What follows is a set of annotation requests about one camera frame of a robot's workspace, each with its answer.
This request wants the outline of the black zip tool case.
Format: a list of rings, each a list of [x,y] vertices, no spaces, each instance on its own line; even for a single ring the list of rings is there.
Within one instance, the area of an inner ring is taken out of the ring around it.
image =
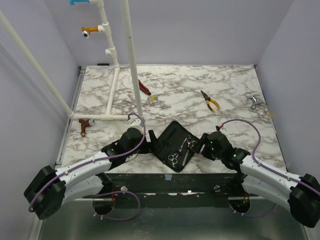
[[[174,136],[170,140],[170,145],[165,146],[164,141],[166,136],[174,132]],[[150,147],[151,152],[155,155],[163,164],[167,165],[176,173],[180,173],[189,162],[189,160],[194,155],[194,152],[191,149],[181,149],[183,141],[185,138],[191,135],[191,137],[197,141],[199,138],[189,132],[186,128],[184,128],[178,121],[172,121],[165,130],[157,137],[158,139],[158,146],[157,147]],[[173,168],[172,163],[168,160],[168,155],[173,154],[177,151],[180,151],[180,155],[178,157],[178,164],[175,168]]]

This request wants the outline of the silver hair scissors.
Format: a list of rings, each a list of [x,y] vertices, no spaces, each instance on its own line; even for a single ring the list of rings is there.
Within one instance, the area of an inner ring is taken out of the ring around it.
[[[178,158],[180,156],[180,153],[181,153],[180,151],[176,151],[175,153],[169,154],[167,156],[167,159],[171,162],[173,168],[175,168],[178,165],[178,162],[179,162]]]

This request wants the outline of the silver thinning scissors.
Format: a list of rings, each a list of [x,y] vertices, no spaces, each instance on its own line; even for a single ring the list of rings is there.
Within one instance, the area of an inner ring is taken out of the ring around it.
[[[195,146],[197,144],[197,141],[195,141],[191,135],[188,135],[182,145],[181,145],[181,149],[191,149],[193,146]]]

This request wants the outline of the black hair comb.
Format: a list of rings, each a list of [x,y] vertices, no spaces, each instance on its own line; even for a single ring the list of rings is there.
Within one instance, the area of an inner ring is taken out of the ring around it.
[[[165,141],[163,142],[164,146],[170,145],[171,138],[174,136],[174,134],[175,134],[175,132],[172,131],[170,134],[168,134],[168,136],[166,136]]]

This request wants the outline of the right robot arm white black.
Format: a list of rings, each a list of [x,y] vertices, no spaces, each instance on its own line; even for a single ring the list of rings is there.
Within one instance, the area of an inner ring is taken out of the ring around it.
[[[300,224],[314,228],[320,220],[320,184],[311,174],[303,176],[264,163],[248,151],[233,147],[220,131],[203,134],[195,151],[209,160],[220,160],[239,174],[230,191],[260,196],[284,209]]]

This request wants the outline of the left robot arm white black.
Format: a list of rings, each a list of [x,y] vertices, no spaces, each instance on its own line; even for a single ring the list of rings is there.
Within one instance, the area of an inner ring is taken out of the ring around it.
[[[156,139],[130,127],[120,137],[93,156],[75,164],[53,169],[42,167],[28,185],[23,195],[28,201],[28,211],[45,220],[55,214],[67,201],[90,195],[107,197],[111,185],[105,172],[124,164],[133,154],[148,154],[155,150]]]

